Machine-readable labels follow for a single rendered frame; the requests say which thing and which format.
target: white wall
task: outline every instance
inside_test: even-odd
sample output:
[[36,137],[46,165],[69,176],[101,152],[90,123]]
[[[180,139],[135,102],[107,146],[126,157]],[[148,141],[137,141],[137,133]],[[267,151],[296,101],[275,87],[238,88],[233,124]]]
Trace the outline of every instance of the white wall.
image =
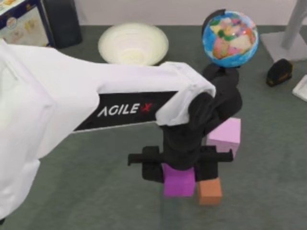
[[143,22],[200,25],[217,9],[243,12],[258,25],[286,25],[296,0],[75,0],[82,25]]

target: globe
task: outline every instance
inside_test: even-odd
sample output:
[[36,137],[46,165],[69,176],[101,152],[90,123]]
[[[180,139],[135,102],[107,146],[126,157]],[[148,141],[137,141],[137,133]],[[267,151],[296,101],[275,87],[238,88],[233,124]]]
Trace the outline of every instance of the globe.
[[203,31],[202,43],[212,62],[220,67],[235,68],[254,56],[259,34],[249,17],[240,12],[226,11],[209,20]]

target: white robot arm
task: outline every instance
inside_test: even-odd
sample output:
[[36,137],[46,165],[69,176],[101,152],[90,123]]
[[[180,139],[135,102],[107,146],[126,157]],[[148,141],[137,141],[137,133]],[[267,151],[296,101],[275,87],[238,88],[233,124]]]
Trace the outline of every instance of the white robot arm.
[[98,64],[1,40],[0,219],[27,197],[39,159],[70,133],[154,121],[185,124],[189,104],[202,92],[214,97],[216,88],[185,63]]

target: globe base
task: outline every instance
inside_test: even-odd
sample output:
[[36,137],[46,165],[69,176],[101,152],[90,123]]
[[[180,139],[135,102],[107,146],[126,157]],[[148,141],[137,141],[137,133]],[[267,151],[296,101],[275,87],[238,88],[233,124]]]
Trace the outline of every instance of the globe base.
[[213,79],[217,79],[218,77],[229,77],[233,80],[233,82],[238,85],[239,84],[239,71],[237,68],[225,68],[216,65],[215,63],[209,64],[202,72],[202,75],[208,81],[213,81]]

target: gray stand base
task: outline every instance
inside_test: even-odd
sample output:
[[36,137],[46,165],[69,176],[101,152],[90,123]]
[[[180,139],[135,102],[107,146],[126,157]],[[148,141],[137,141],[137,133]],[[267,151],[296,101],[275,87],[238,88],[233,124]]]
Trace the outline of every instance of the gray stand base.
[[300,34],[296,36],[290,49],[284,49],[281,46],[284,32],[261,34],[260,38],[274,62],[282,58],[288,61],[301,61],[307,59],[307,45]]

